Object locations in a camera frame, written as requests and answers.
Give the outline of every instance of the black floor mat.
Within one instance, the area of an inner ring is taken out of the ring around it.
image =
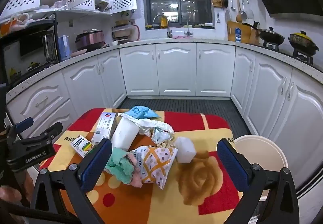
[[[131,109],[135,105],[147,106],[152,110],[174,111],[185,113],[203,113],[223,117],[232,130],[234,139],[249,135],[243,118],[231,100],[170,100],[170,99],[129,99],[119,108]]]

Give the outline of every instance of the blue plastic bag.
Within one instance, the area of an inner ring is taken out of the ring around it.
[[[127,115],[132,116],[135,119],[146,119],[159,117],[153,110],[149,109],[146,106],[134,106],[131,110],[126,112]]]

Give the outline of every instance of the kitchen window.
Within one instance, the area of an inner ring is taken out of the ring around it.
[[[146,7],[149,25],[156,15],[165,15],[171,27],[212,22],[210,0],[146,0]]]

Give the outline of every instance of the table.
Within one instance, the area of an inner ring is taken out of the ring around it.
[[[91,140],[103,111],[119,113],[127,110],[95,108],[83,114],[56,141],[54,148],[57,154],[44,161],[41,168],[57,171],[79,163],[81,157],[72,149],[70,142],[78,135]],[[216,153],[217,142],[222,138],[234,146],[228,123],[215,115],[156,113],[160,116],[158,120],[173,127],[175,138],[190,138],[197,156],[204,156],[204,159],[196,159],[190,164],[178,164],[175,160],[163,190],[155,183],[144,183],[142,188],[124,185],[115,176],[103,172],[94,190],[87,193],[89,200],[105,223],[224,223],[242,196]],[[137,135],[129,150],[141,145],[154,143],[147,136]],[[74,213],[66,191],[62,191],[62,197],[67,209]]]

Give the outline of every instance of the speckled countertop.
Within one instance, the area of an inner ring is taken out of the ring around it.
[[[129,43],[122,44],[122,45],[116,45],[116,46],[111,46],[111,47],[99,49],[96,51],[85,53],[85,54],[79,55],[77,57],[73,57],[68,60],[65,60],[61,63],[58,63],[54,66],[51,66],[51,67],[35,74],[34,76],[32,76],[32,77],[28,78],[27,80],[25,80],[24,82],[22,82],[21,84],[17,85],[15,88],[11,89],[7,93],[6,102],[7,103],[10,102],[13,98],[15,98],[17,95],[21,94],[24,90],[26,90],[27,88],[29,88],[30,86],[32,86],[36,82],[40,81],[41,79],[49,76],[50,74],[57,72],[60,69],[63,69],[71,64],[75,64],[79,61],[82,61],[86,58],[96,56],[96,55],[99,55],[99,54],[102,54],[102,53],[105,53],[105,52],[108,52],[111,50],[115,50],[115,49],[127,48],[127,47],[131,47],[131,46],[136,46],[136,45],[160,44],[160,43],[210,43],[210,44],[236,45],[236,46],[239,46],[242,48],[246,48],[246,49],[273,57],[273,58],[280,60],[284,63],[287,63],[287,64],[303,71],[304,73],[308,74],[309,76],[311,76],[312,78],[314,78],[315,80],[317,80],[318,82],[323,84],[323,72],[321,72],[321,71],[315,69],[314,67],[309,66],[297,59],[294,59],[293,57],[290,57],[286,54],[271,51],[271,50],[265,49],[263,47],[250,45],[250,44],[235,43],[235,42],[224,41],[224,40],[195,39],[195,38],[188,38],[188,39],[165,38],[165,39],[151,39],[151,40],[142,40],[142,41],[137,41],[137,42],[129,42]]]

